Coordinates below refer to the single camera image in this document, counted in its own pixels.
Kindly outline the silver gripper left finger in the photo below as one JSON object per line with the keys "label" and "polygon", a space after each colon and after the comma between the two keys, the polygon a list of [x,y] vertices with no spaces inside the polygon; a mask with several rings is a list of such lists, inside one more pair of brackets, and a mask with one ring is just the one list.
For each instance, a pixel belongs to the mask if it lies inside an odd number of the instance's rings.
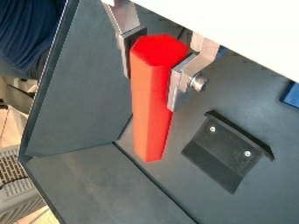
{"label": "silver gripper left finger", "polygon": [[116,32],[117,48],[121,52],[124,76],[131,78],[129,49],[136,39],[147,34],[140,25],[136,5],[129,0],[101,0],[111,24]]}

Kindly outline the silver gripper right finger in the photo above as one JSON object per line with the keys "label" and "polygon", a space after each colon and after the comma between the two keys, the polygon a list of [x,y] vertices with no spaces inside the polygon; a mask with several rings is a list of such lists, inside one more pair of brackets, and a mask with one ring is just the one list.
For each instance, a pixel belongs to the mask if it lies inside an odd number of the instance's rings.
{"label": "silver gripper right finger", "polygon": [[191,49],[193,52],[175,65],[171,71],[167,95],[167,108],[173,112],[187,93],[193,89],[200,92],[207,84],[201,70],[216,59],[220,44],[193,33],[191,36]]}

